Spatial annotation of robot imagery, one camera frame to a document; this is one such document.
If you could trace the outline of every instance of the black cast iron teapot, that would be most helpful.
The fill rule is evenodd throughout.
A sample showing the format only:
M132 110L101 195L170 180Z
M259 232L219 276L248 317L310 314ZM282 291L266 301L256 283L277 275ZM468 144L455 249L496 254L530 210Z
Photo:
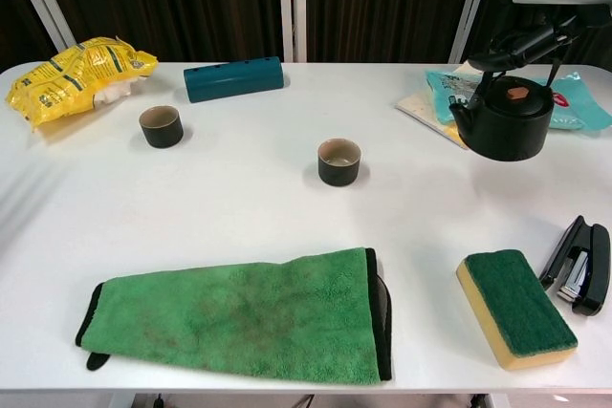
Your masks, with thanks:
M471 150L492 160L520 161L544 146L553 107L550 85L485 72L469 104L449 108Z

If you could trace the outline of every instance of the cup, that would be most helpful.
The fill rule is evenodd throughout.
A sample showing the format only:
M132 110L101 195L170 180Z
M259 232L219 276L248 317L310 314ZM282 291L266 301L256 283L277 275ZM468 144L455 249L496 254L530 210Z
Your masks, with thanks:
M171 147L183 138L179 111L169 105L158 105L145 110L141 113L139 123L146 141L152 147Z
M329 139L318 148L318 176L332 186L355 181L360 171L361 150L351 140Z

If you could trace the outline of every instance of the sponge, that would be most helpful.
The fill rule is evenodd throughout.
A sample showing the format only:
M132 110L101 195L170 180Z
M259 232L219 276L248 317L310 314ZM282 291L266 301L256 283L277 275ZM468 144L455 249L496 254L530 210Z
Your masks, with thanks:
M578 346L520 251L470 255L457 277L506 370L560 362Z

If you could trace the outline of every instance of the white tissue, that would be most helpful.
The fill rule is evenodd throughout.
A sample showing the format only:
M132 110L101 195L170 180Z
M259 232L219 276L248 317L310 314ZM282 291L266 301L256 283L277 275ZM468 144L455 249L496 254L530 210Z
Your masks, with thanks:
M135 83L140 79L144 78L141 76L135 76L133 78L126 78L125 80L114 81L96 93L94 96L94 107L98 108L103 104L115 102L121 97L130 96L132 94L132 83Z

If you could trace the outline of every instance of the white table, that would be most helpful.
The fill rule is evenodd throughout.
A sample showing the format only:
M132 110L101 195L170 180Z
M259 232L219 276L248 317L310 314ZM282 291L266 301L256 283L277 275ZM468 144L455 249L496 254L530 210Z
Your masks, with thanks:
M0 92L29 70L0 76ZM161 64L107 109L32 133L0 105L0 391L300 393L612 392L612 306L596 317L554 299L579 338L568 361L498 367L455 269L516 247L539 273L578 214L612 228L612 130L551 132L519 163L464 151L394 109L452 66L288 64L289 87L190 104L182 70ZM578 70L612 111L611 74ZM524 75L544 76L532 66ZM139 114L176 106L183 141L150 148ZM317 177L331 137L363 152L358 180ZM96 284L127 274L284 262L377 250L393 301L393 380L325 386L226 376L117 356L97 372L74 339Z

